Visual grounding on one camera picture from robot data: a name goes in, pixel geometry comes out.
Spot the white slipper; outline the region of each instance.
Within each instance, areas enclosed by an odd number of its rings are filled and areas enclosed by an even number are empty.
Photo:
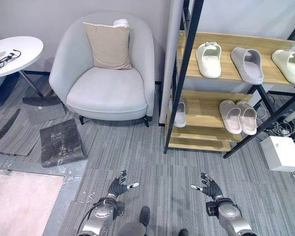
[[[222,101],[219,107],[225,128],[232,134],[240,134],[240,108],[230,100]]]
[[[222,48],[216,42],[201,44],[196,51],[200,73],[207,78],[218,78],[221,75]]]
[[[242,131],[248,135],[254,135],[257,132],[256,110],[248,102],[239,101],[236,105],[241,109],[239,120]]]
[[[282,71],[285,78],[295,84],[295,52],[276,50],[272,54],[272,61]]]
[[[263,83],[261,54],[258,50],[236,47],[231,52],[231,58],[242,80],[253,85]]]
[[[173,100],[172,98],[169,99],[169,110],[172,112],[173,107]],[[174,120],[174,126],[178,128],[182,128],[186,126],[186,115],[185,115],[185,103],[182,98],[179,99],[177,112]]]

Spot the armchair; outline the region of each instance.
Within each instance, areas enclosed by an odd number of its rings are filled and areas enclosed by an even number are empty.
[[[130,25],[132,69],[94,67],[83,22],[112,25],[125,18]],[[130,120],[143,118],[148,126],[154,105],[154,45],[148,25],[122,12],[99,12],[76,20],[64,34],[49,83],[60,100],[83,118]]]

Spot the robot finger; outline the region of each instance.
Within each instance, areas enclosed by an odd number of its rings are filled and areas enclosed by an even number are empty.
[[[201,178],[206,179],[206,173],[201,172]]]
[[[208,183],[207,181],[202,180],[201,182],[202,182],[203,184],[205,184],[206,186],[209,186],[209,183]]]
[[[122,178],[122,179],[119,179],[119,184],[123,183],[126,181],[126,178]]]
[[[138,187],[140,184],[139,182],[134,182],[132,184],[127,185],[127,189]]]
[[[190,185],[190,188],[194,189],[194,190],[198,190],[198,191],[201,191],[202,192],[202,187],[199,187],[199,186],[196,186],[194,184]]]
[[[123,177],[125,177],[126,175],[127,175],[127,171],[126,171],[126,170],[121,171],[121,172],[120,172],[120,176],[119,176],[119,178],[123,178]]]

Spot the white cloth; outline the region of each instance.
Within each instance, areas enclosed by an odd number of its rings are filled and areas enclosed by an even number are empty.
[[[124,27],[128,27],[129,23],[127,19],[119,19],[114,21],[114,27],[120,27],[120,26],[124,26]]]

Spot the white wall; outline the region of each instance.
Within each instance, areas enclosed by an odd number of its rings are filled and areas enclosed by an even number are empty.
[[[44,43],[42,58],[27,70],[50,71],[65,30],[103,10],[129,12],[147,22],[154,38],[156,80],[163,79],[171,0],[0,0],[0,39],[29,35]]]
[[[280,39],[294,28],[295,0],[205,0],[198,25],[202,32]]]

